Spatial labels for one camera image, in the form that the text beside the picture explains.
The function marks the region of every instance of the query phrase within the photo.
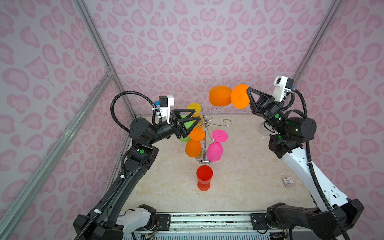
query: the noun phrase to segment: chrome stand base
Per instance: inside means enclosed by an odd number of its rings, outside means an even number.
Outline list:
[[[201,153],[195,157],[196,161],[201,163],[201,164],[210,164],[212,161],[210,161],[207,158],[207,149],[208,149],[209,143],[202,143],[201,144]]]

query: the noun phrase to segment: orange cup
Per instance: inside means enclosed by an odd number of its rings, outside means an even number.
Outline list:
[[[189,157],[197,157],[201,152],[201,143],[199,141],[189,140],[185,146],[185,153]]]
[[[207,165],[200,166],[196,171],[197,187],[201,191],[207,191],[211,187],[211,180],[214,175],[212,168]]]
[[[189,137],[194,141],[202,141],[205,138],[205,132],[201,128],[194,128],[191,133],[189,134]]]
[[[231,104],[231,92],[227,86],[215,86],[208,94],[209,102],[214,106],[225,107]]]
[[[248,86],[244,84],[237,85],[231,93],[231,101],[235,108],[244,109],[246,108],[251,100],[247,93]]]

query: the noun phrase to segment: small label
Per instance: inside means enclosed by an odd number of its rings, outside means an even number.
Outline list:
[[[292,179],[291,177],[285,177],[285,178],[284,178],[284,181],[285,181],[286,184],[288,184],[288,183],[294,183],[294,181],[293,181],[293,179]]]

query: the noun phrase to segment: wire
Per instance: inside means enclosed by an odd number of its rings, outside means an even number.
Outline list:
[[[151,231],[152,229],[154,229],[156,227],[156,222],[155,222],[155,224],[153,225],[153,227],[152,228],[150,228],[150,229],[147,229],[147,228],[144,228],[143,227],[143,229],[145,230],[145,231]]]
[[[131,232],[131,235],[132,235],[133,240],[137,240],[136,236],[135,236],[135,234],[133,232]]]
[[[136,92],[136,91],[124,91],[124,92],[121,92],[121,93],[117,94],[117,95],[115,96],[115,98],[114,98],[114,99],[112,100],[112,102],[111,102],[111,116],[112,116],[113,120],[117,123],[117,125],[119,125],[119,126],[120,126],[122,129],[124,129],[125,131],[127,131],[127,132],[131,132],[131,131],[129,130],[129,128],[127,128],[126,126],[124,126],[124,125],[118,120],[118,118],[117,118],[116,115],[115,115],[115,104],[116,104],[116,101],[117,101],[121,96],[126,95],[126,94],[134,94],[134,95],[138,95],[138,96],[144,98],[145,100],[147,100],[147,101],[152,105],[152,107],[155,108],[155,110],[153,110],[153,113],[152,113],[152,125],[155,126],[155,127],[157,127],[157,126],[159,126],[159,125],[162,123],[163,119],[160,118],[159,123],[156,124],[156,112],[159,113],[160,110],[157,108],[157,106],[155,105],[155,103],[152,102],[152,100],[149,99],[149,97],[145,96],[145,95],[142,94],[142,93]]]
[[[259,232],[259,230],[257,230],[257,229],[256,229],[256,231],[257,231],[258,233],[262,234],[262,235],[266,234],[266,232],[268,232],[268,223],[267,223],[266,219],[265,219],[265,225],[266,225],[265,232]]]
[[[288,229],[287,229],[287,225],[285,225],[285,223],[284,223],[284,226],[285,226],[286,236],[288,236]]]
[[[155,222],[155,225],[156,225],[157,227],[156,227],[156,229],[151,233],[151,235],[159,229],[159,222]]]
[[[293,102],[295,101],[295,95],[293,93],[290,93],[290,95],[291,95],[291,100],[289,101],[287,106],[281,108],[282,111],[287,110],[293,105]]]
[[[120,159],[120,164],[121,164],[121,174],[122,175],[125,175],[125,158],[127,157],[128,153],[130,151],[128,150]],[[119,178],[119,181],[115,187],[115,189],[112,191],[112,193],[108,196],[108,198],[104,201],[104,203],[100,206],[99,208],[99,211],[100,212],[103,212],[104,209],[107,207],[107,205],[109,204],[109,202],[115,197],[116,193],[118,192],[119,188],[121,187],[122,183],[123,183],[124,179],[123,178]],[[91,226],[91,224],[99,217],[99,213],[95,213],[95,215],[93,215],[93,217],[82,227],[82,229],[80,230],[79,234],[75,237],[74,240],[80,240],[80,238],[84,235],[84,233],[88,230],[88,228]]]
[[[271,125],[269,124],[269,122],[264,121],[263,126],[264,126],[264,128],[265,128],[266,130],[268,130],[268,131],[270,131],[270,132],[272,132],[272,133],[275,133],[275,132],[276,132],[273,128],[272,128],[272,130],[270,130],[269,128],[267,128],[267,127],[266,127],[266,124],[267,124],[268,126],[271,126]]]
[[[132,212],[134,212],[135,210],[133,210],[133,209],[127,209],[127,210],[125,211],[124,215],[127,214],[127,211],[132,211]]]
[[[289,227],[289,239],[290,239],[290,240],[293,240],[292,230],[293,230],[296,226],[297,226],[296,224],[292,224],[292,225]]]
[[[297,95],[299,96],[299,98],[301,100],[301,103],[303,105],[304,115],[307,118],[308,117],[308,112],[307,112],[307,106],[306,106],[304,97],[303,97],[303,95],[301,94],[301,92],[299,90],[295,89],[294,92],[297,93]],[[343,235],[344,239],[345,240],[350,240],[350,238],[348,236],[348,233],[347,233],[347,231],[344,228],[344,225],[341,223],[340,219],[336,216],[333,208],[331,207],[330,203],[328,202],[327,198],[325,197],[324,192],[321,189],[321,186],[320,186],[320,184],[319,184],[319,182],[317,180],[316,173],[314,172],[314,168],[313,168],[313,164],[312,164],[312,158],[311,158],[311,151],[310,151],[310,143],[309,143],[309,141],[305,142],[305,149],[306,149],[306,153],[307,153],[308,167],[310,169],[310,173],[311,173],[311,176],[312,176],[312,179],[313,179],[313,183],[314,183],[317,191],[319,192],[319,195],[320,195],[321,199],[323,200],[324,205],[326,206],[326,208],[328,209],[328,211],[329,211],[330,215],[332,216],[333,220],[336,222],[337,226],[339,227],[339,229],[341,231],[341,234]]]

